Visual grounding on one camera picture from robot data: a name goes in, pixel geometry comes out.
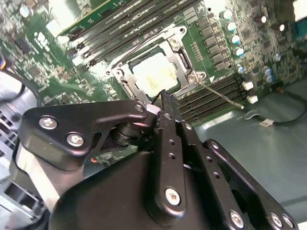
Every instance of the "silver screw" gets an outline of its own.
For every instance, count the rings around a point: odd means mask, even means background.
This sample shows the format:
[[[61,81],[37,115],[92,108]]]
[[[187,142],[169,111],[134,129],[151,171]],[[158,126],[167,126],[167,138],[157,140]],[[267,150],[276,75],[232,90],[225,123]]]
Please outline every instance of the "silver screw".
[[[278,218],[277,215],[275,215],[274,213],[271,214],[271,218],[273,220],[273,222],[278,226],[278,227],[282,227],[283,223],[280,221],[280,219]]]
[[[171,205],[179,205],[180,196],[179,196],[178,192],[176,192],[174,189],[167,188],[165,190],[165,196],[166,196],[166,199],[168,200],[168,202]]]
[[[69,134],[66,138],[67,142],[74,147],[80,147],[84,143],[84,139],[79,134]]]
[[[123,77],[124,76],[124,72],[121,69],[116,70],[116,75],[119,77]]]
[[[171,120],[172,119],[172,116],[168,113],[165,113],[164,116],[168,119],[168,120]]]
[[[229,213],[230,219],[233,223],[240,229],[244,228],[244,222],[241,216],[234,210],[231,210]]]
[[[135,109],[136,109],[137,111],[141,112],[141,113],[144,112],[143,107],[140,106],[139,104],[137,104],[137,105],[135,106]]]
[[[43,117],[38,123],[42,128],[49,130],[55,129],[58,126],[57,121],[51,117]]]
[[[213,146],[216,150],[219,149],[219,146],[218,146],[215,142],[211,142],[211,144],[212,144],[212,146]]]
[[[288,218],[286,215],[283,215],[283,219],[292,229],[294,229],[294,224],[292,223],[290,218]]]
[[[190,126],[188,123],[186,123],[186,127],[188,130],[192,130],[192,126]]]

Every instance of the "black cable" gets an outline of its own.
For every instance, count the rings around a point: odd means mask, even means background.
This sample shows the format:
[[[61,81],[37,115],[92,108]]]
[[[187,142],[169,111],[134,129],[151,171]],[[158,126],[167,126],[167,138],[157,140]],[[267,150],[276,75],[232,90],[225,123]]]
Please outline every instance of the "black cable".
[[[304,111],[297,118],[295,118],[293,120],[282,121],[282,122],[274,121],[272,125],[274,125],[274,126],[290,126],[290,125],[298,123],[301,119],[303,119],[307,115],[307,100],[306,99],[304,99],[303,97],[301,97],[301,96],[299,96],[295,93],[284,91],[281,88],[276,89],[276,92],[279,93],[280,95],[287,96],[289,98],[292,98],[293,100],[296,100],[296,101],[299,101],[300,103],[302,103],[304,105]],[[258,119],[261,122],[268,119],[266,117],[263,117],[262,115],[254,115],[253,118]]]
[[[16,99],[18,99],[19,97],[21,97],[23,95],[24,91],[25,91],[25,85],[22,84],[21,88],[19,90],[19,93],[16,96],[14,96],[12,98],[2,98],[2,99],[0,99],[0,105],[15,101]]]
[[[33,93],[34,97],[36,98],[36,100],[37,100],[37,106],[38,106],[38,107],[41,107],[41,106],[44,105],[44,104],[43,104],[43,100],[42,100],[41,96],[39,95],[38,90],[36,89],[35,85],[33,85],[30,81],[25,80],[25,79],[23,79],[23,78],[17,76],[16,74],[14,74],[14,73],[11,72],[11,71],[8,71],[7,69],[3,69],[2,72],[6,73],[6,74],[9,75],[10,77],[15,78],[16,80],[20,81],[21,84],[23,85],[23,87],[28,88],[28,89]],[[23,91],[21,94],[20,94],[20,92],[19,92],[18,95],[15,96],[15,98],[13,98],[13,99],[11,98],[10,101],[8,101],[8,102],[12,102],[13,100],[16,100],[16,99],[17,99],[18,97],[20,97],[23,93],[24,93],[24,91]]]

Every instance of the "black ram slot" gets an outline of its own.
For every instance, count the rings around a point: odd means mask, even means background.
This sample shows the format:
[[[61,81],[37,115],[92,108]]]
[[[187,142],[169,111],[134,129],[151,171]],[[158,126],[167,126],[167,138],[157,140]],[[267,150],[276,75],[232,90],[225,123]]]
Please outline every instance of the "black ram slot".
[[[186,1],[183,5],[181,5],[179,7],[179,9],[177,9],[176,11],[172,12],[171,14],[165,15],[164,17],[161,17],[159,19],[157,19],[156,21],[154,21],[153,24],[149,24],[146,27],[144,27],[141,31],[138,31],[138,34],[136,34],[133,37],[127,37],[127,39],[122,39],[121,42],[119,44],[116,44],[115,46],[105,50],[102,54],[98,55],[97,57],[95,57],[91,62],[90,65],[92,66],[93,64],[96,64],[102,60],[104,60],[107,56],[111,55],[114,52],[117,52],[118,49],[120,49],[124,44],[130,43],[132,41],[134,41],[136,38],[138,38],[141,34],[143,34],[145,31],[148,31],[152,28],[157,27],[158,25],[160,25],[161,23],[163,23],[166,19],[168,18],[172,18],[174,16],[176,16],[177,14],[181,13],[182,11],[184,11],[186,8],[194,5],[196,2],[195,0],[188,0]]]
[[[240,102],[241,98],[238,97],[236,99],[232,99],[234,102]],[[199,122],[203,119],[205,119],[208,116],[211,116],[223,109],[229,108],[229,103],[228,102],[223,102],[223,103],[219,103],[217,106],[212,107],[209,111],[207,111],[206,113],[202,113],[202,114],[197,114],[197,115],[191,115],[191,116],[186,116],[186,117],[182,117],[185,121],[187,121],[188,123],[194,123],[194,122]]]
[[[150,4],[147,4],[148,1],[146,1],[144,4],[138,6],[132,12],[127,12],[127,14],[125,16],[122,16],[120,18],[117,18],[116,20],[113,20],[112,24],[104,24],[104,25],[100,24],[99,26],[102,27],[101,30],[99,30],[98,33],[94,34],[93,36],[90,36],[85,41],[83,41],[84,45],[87,46],[87,45],[91,44],[92,42],[96,41],[97,39],[99,39],[100,37],[102,37],[106,34],[111,35],[112,37],[117,37],[119,34],[125,33],[127,31],[127,26],[128,26],[128,29],[130,29],[131,26],[133,26],[134,23],[137,23],[137,21],[131,21],[131,18],[134,18],[135,16],[140,14],[142,11],[144,11],[144,9],[149,9],[149,8],[153,7],[154,5],[156,5],[160,1],[161,0],[155,0],[155,1],[151,2]],[[104,20],[104,22],[110,21],[112,17],[114,17],[114,14],[110,15],[106,20]],[[115,31],[115,34],[111,34],[111,32],[114,31],[114,27],[119,26],[121,24],[125,24],[125,27],[123,27],[120,30]]]
[[[233,93],[239,93],[241,94],[240,91],[236,90],[236,87],[232,87],[232,88],[227,88],[227,90],[225,91],[222,91],[220,92],[221,94],[225,95],[225,96],[229,96]],[[219,99],[220,97],[216,94],[208,94],[205,98],[200,98],[199,100],[193,100],[191,101],[191,103],[185,105],[185,106],[182,106],[181,108],[181,113],[184,114],[184,113],[189,113],[191,110],[197,110],[199,109],[200,107],[203,107],[204,104],[206,103],[210,103],[210,102],[213,102],[213,101],[216,101],[217,99]]]
[[[232,82],[230,84],[227,83],[227,85],[224,84],[224,85],[222,85],[222,86],[220,86],[218,88],[216,87],[216,89],[214,89],[214,90],[218,91],[221,94],[225,94],[225,93],[229,92],[230,90],[236,90],[236,89],[237,89],[237,83],[236,82]],[[186,100],[186,98],[184,98],[185,101],[181,103],[181,106],[185,106],[187,104],[192,104],[193,102],[199,101],[199,100],[201,100],[203,98],[207,99],[209,96],[213,96],[213,95],[217,96],[216,94],[214,94],[211,91],[206,91],[206,92],[198,91],[196,95],[193,95],[193,97],[190,97],[188,100]]]
[[[135,21],[129,22],[123,29],[115,31],[113,34],[111,32],[114,31],[114,28],[109,29],[108,31],[105,31],[104,34],[109,34],[109,36],[105,37],[99,43],[95,44],[93,47],[91,47],[87,52],[84,53],[84,57],[87,58],[88,56],[95,54],[96,52],[99,52],[101,49],[103,49],[105,46],[107,46],[110,42],[113,42],[114,39],[118,38],[120,35],[129,34],[129,31],[133,31],[135,28],[138,27],[140,24],[144,24],[148,21],[148,17],[151,18],[158,17],[160,14],[163,14],[163,10],[165,10],[166,7],[170,7],[170,2],[165,2],[158,6],[158,8],[154,9],[153,11],[148,11],[147,14],[142,15],[142,17],[137,18]],[[143,31],[146,30],[146,27],[142,29],[142,31],[138,31],[137,34],[142,34]]]
[[[229,98],[235,102],[242,101],[242,97],[240,94],[233,94],[232,96],[229,96]],[[219,98],[215,102],[211,102],[204,105],[201,110],[191,111],[190,113],[182,115],[182,118],[188,122],[200,121],[207,116],[219,112],[223,108],[228,108],[229,106],[230,104],[228,102],[226,102],[222,98]]]
[[[129,3],[126,3],[124,6],[122,6],[121,8],[117,9],[116,11],[112,12],[111,14],[108,14],[107,17],[103,18],[102,20],[100,20],[99,22],[97,22],[96,24],[94,24],[92,27],[88,28],[87,30],[82,30],[79,33],[75,34],[74,36],[71,36],[71,41],[76,40],[80,37],[83,37],[85,35],[87,35],[88,33],[90,33],[91,31],[99,28],[100,26],[105,26],[107,22],[111,21],[114,17],[115,14],[119,14],[123,11],[125,11],[126,9],[128,9],[129,7],[131,7],[133,4],[135,4],[136,2],[138,2],[139,0],[132,0]],[[140,7],[143,7],[145,4],[147,4],[149,2],[149,0],[145,0],[143,1],[143,3],[141,3],[140,6],[137,6],[138,9]],[[124,18],[129,16],[130,12],[127,12],[126,14],[122,14],[120,17],[118,17],[116,20],[112,21],[112,24],[118,23],[120,20],[123,20]]]

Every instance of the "black metal arm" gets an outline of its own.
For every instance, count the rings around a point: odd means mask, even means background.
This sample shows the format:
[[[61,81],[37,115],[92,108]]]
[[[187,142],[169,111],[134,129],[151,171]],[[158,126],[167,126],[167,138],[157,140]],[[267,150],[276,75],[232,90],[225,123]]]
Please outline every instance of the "black metal arm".
[[[136,101],[31,109],[19,138],[15,171],[28,173],[52,211],[52,230],[298,229],[217,141],[199,141],[165,91],[147,109]],[[87,158],[127,145],[138,152],[84,178]]]

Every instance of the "capacitor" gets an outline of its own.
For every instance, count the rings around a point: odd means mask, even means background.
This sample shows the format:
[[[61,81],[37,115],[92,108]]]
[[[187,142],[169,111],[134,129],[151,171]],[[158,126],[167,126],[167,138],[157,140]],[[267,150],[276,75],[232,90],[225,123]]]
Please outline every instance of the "capacitor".
[[[236,71],[237,71],[238,74],[243,74],[244,71],[245,71],[245,68],[243,66],[241,66],[241,65],[237,65],[236,66]]]
[[[244,54],[244,49],[239,48],[239,47],[234,49],[234,55],[240,57],[240,56],[242,56],[243,54]]]
[[[235,23],[228,23],[225,26],[225,30],[228,30],[228,31],[234,31],[235,29],[236,29],[236,24]]]
[[[264,76],[263,79],[264,79],[267,83],[272,83],[273,81],[275,81],[274,75]]]
[[[231,10],[225,10],[225,11],[221,12],[220,13],[220,17],[224,18],[224,19],[227,19],[227,20],[230,20],[232,18]]]
[[[273,57],[273,61],[279,62],[282,59],[282,56],[280,54],[275,54]]]
[[[240,43],[240,37],[238,35],[232,35],[230,38],[229,38],[229,41],[232,43],[232,44],[239,44]]]
[[[257,23],[265,24],[267,22],[266,16],[256,16],[254,17],[254,21]]]
[[[262,71],[261,71],[266,77],[269,77],[271,75],[273,75],[273,70],[268,67],[268,66],[265,66],[263,67]]]
[[[20,6],[19,13],[24,18],[33,16],[33,14],[34,14],[33,9],[30,6],[27,6],[27,5],[24,5],[24,4]]]
[[[282,24],[282,23],[277,23],[277,24],[272,25],[271,28],[272,28],[273,30],[275,30],[275,31],[282,32],[282,31],[285,30],[286,27],[285,27],[285,25]]]

